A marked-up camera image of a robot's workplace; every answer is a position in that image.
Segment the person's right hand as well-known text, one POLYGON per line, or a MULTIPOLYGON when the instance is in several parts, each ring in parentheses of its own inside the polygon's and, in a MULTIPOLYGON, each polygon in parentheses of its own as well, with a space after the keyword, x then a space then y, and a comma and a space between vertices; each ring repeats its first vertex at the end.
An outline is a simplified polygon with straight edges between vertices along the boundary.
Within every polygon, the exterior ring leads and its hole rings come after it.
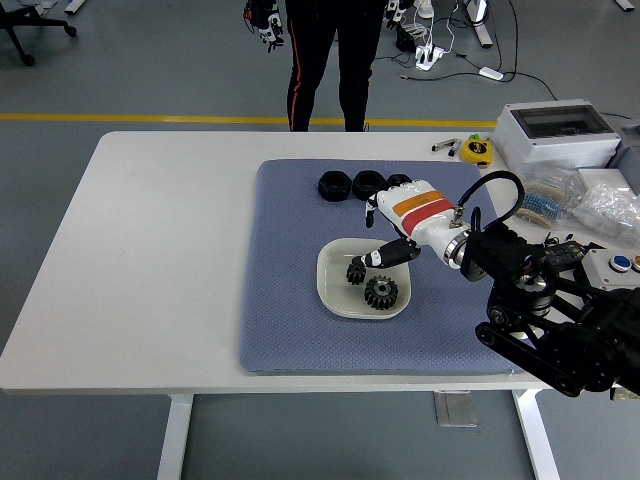
POLYGON ((283 25, 279 13, 273 12, 262 16, 257 27, 260 39, 267 46, 268 52, 284 45, 283 25))

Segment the person's left hand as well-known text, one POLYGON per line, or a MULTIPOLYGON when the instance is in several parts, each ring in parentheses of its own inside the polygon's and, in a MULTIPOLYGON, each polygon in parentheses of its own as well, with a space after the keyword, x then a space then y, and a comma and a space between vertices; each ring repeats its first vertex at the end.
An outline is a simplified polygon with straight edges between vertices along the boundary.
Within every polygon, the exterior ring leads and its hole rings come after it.
POLYGON ((405 1, 388 0, 384 13, 386 28, 389 30, 395 28, 403 18, 405 11, 405 1))

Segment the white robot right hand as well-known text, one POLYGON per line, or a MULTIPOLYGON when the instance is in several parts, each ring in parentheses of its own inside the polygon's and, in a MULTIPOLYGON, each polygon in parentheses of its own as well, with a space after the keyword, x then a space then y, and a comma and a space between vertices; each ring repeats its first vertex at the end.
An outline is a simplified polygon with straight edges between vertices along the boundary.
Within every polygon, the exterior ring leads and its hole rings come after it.
POLYGON ((430 247, 443 263, 457 268, 470 227, 455 218, 454 205, 425 180, 416 180, 381 190, 366 201, 366 226, 372 227, 374 213, 387 219, 400 238, 360 257, 348 267, 363 273, 367 267, 386 269, 417 258, 430 247))

